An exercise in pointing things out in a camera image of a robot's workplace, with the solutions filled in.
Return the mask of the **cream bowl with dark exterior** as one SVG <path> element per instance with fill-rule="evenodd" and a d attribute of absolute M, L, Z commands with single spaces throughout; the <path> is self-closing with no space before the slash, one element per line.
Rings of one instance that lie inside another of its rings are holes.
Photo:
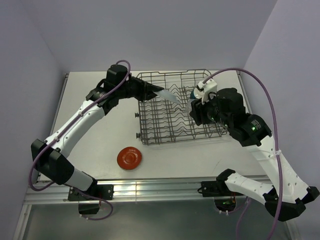
<path fill-rule="evenodd" d="M 190 99 L 202 99 L 204 92 L 199 90 L 198 88 L 194 88 L 190 93 Z"/>

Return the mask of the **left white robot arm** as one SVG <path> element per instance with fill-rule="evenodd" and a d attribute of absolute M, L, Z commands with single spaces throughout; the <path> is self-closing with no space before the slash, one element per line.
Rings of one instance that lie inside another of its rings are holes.
<path fill-rule="evenodd" d="M 31 144 L 31 169 L 52 183 L 78 189 L 86 200 L 95 198 L 98 193 L 96 179 L 76 169 L 68 161 L 68 156 L 87 131 L 120 100 L 135 98 L 143 102 L 153 99 L 162 90 L 163 87 L 132 76 L 130 66 L 118 61 L 107 70 L 106 77 L 88 93 L 77 112 L 59 130 L 44 141 L 36 139 Z"/>

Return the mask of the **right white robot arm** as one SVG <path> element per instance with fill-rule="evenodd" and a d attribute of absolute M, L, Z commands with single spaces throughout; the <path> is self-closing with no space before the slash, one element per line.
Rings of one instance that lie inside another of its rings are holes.
<path fill-rule="evenodd" d="M 205 95 L 195 88 L 190 95 L 190 116 L 197 126 L 221 124 L 229 135 L 257 160 L 270 184 L 261 183 L 226 169 L 214 181 L 203 181 L 203 197 L 245 195 L 260 202 L 274 218 L 285 222 L 299 217 L 306 204 L 320 192 L 307 185 L 293 170 L 284 155 L 276 149 L 275 133 L 256 114 L 244 106 L 243 96 L 235 88 L 224 88 Z"/>

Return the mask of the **orange-red saucer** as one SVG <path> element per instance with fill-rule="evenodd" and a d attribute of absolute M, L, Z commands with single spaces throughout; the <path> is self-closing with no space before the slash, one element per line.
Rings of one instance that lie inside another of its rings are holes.
<path fill-rule="evenodd" d="M 117 155 L 117 164 L 124 170 L 134 170 L 142 162 L 142 153 L 133 146 L 123 148 Z"/>

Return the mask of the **pale blue scalloped plate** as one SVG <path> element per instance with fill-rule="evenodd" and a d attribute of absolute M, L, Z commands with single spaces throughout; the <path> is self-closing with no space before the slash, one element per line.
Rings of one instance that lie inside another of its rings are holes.
<path fill-rule="evenodd" d="M 162 98 L 164 98 L 167 101 L 170 101 L 170 102 L 175 103 L 175 104 L 180 104 L 180 101 L 178 100 L 177 96 L 174 95 L 172 92 L 170 92 L 167 89 L 156 91 L 155 94 L 160 96 L 160 97 L 162 97 Z"/>

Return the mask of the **clear faceted glass tumbler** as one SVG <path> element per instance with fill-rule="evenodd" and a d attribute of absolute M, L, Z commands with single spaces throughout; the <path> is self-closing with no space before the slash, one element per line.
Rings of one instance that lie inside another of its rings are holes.
<path fill-rule="evenodd" d="M 185 105 L 185 112 L 189 115 L 190 112 L 192 111 L 192 102 L 194 99 L 189 99 Z"/>

